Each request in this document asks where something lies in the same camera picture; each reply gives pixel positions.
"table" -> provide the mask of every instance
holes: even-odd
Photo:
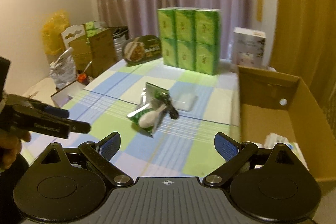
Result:
[[[111,162],[134,180],[138,176],[202,178],[225,162],[214,148],[214,136],[229,134],[237,75],[227,68],[221,60],[220,74],[211,76],[165,66],[162,59],[137,66],[121,60],[64,107],[71,119],[92,125],[89,134],[71,133],[64,140],[33,133],[22,154],[31,163],[51,142],[77,147],[117,131],[121,147]],[[166,114],[152,137],[138,132],[126,118],[139,103],[146,82],[169,89],[172,95],[180,89],[192,89],[197,95],[190,112],[179,111],[177,120]]]

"white plastic scoop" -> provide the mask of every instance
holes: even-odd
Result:
[[[155,121],[158,119],[160,113],[164,111],[167,108],[166,105],[161,105],[157,110],[152,110],[144,114],[140,119],[139,119],[139,126],[142,128],[148,128],[151,126],[154,126]]]

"human hand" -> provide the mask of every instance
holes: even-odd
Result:
[[[15,128],[11,132],[7,132],[0,129],[0,148],[3,150],[0,159],[0,169],[8,169],[11,167],[12,163],[16,160],[16,155],[21,152],[21,140],[30,142],[30,139],[29,131]]]

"green box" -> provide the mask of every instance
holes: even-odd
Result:
[[[168,66],[177,67],[176,40],[162,38],[161,49],[162,49],[163,63]]]
[[[160,38],[176,39],[175,10],[177,7],[167,7],[157,10]]]
[[[198,8],[180,8],[175,11],[176,39],[195,41],[195,11]]]
[[[195,43],[177,41],[177,60],[181,69],[195,70]]]
[[[199,9],[195,12],[197,43],[216,45],[221,40],[221,10]]]
[[[196,43],[196,71],[215,75],[218,68],[219,50],[219,44]]]

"metal pivot bolt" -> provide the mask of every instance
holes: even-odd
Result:
[[[126,175],[118,175],[118,176],[114,177],[113,180],[118,184],[125,184],[125,183],[129,182],[130,177],[126,176]]]
[[[211,175],[211,176],[207,176],[205,180],[210,184],[217,184],[222,181],[222,178],[217,175]]]

